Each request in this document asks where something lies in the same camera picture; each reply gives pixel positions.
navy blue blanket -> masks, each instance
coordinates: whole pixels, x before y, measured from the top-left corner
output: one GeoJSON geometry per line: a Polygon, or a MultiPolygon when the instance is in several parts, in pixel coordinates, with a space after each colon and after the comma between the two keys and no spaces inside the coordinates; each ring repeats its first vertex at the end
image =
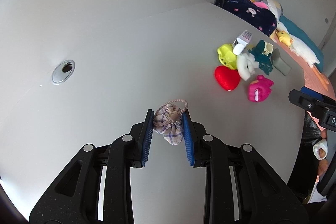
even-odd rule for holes
{"type": "Polygon", "coordinates": [[[270,10],[259,8],[249,0],[228,0],[223,9],[250,23],[268,37],[277,27],[277,19],[270,10]]]}

red heart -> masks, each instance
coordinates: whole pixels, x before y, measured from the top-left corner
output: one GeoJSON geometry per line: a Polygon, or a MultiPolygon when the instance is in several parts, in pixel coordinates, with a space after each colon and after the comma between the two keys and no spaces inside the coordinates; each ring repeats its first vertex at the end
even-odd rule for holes
{"type": "Polygon", "coordinates": [[[238,71],[225,66],[219,66],[215,69],[215,78],[221,87],[228,91],[234,90],[240,82],[238,71]]]}

white table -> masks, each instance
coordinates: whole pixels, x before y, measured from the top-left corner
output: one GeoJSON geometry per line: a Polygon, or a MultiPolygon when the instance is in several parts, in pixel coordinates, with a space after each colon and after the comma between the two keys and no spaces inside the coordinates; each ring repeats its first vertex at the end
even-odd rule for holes
{"type": "MultiPolygon", "coordinates": [[[[148,108],[155,111],[182,98],[207,133],[229,145],[250,143],[287,181],[304,118],[288,93],[304,85],[303,71],[280,48],[292,70],[283,76],[273,69],[273,92],[266,101],[247,100],[250,81],[223,90],[213,76],[220,65],[216,49],[245,29],[253,33],[254,44],[264,39],[278,47],[210,3],[133,21],[96,37],[65,58],[76,63],[65,83],[53,85],[50,72],[12,110],[1,131],[1,176],[32,209],[84,144],[110,144],[142,122],[148,108]]],[[[205,170],[189,166],[183,143],[172,146],[153,134],[146,167],[131,170],[131,188],[136,224],[202,223],[205,170]]]]}

pink bear toy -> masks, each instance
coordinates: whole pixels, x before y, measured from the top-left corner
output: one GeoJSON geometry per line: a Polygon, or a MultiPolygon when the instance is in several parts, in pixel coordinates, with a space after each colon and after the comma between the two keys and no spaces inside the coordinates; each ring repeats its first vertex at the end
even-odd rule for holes
{"type": "Polygon", "coordinates": [[[265,78],[263,75],[258,75],[256,81],[252,81],[249,85],[248,98],[251,102],[262,102],[267,99],[272,90],[270,87],[274,82],[265,78]]]}

yellow plush duck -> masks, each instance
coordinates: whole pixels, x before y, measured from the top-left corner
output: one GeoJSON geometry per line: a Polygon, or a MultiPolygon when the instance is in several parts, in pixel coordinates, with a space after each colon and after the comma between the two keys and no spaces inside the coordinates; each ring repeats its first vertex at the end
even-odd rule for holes
{"type": "Polygon", "coordinates": [[[292,39],[289,36],[288,33],[286,33],[285,31],[281,31],[277,33],[277,36],[279,38],[279,41],[282,42],[283,44],[285,44],[286,46],[290,46],[292,44],[292,39]]]}

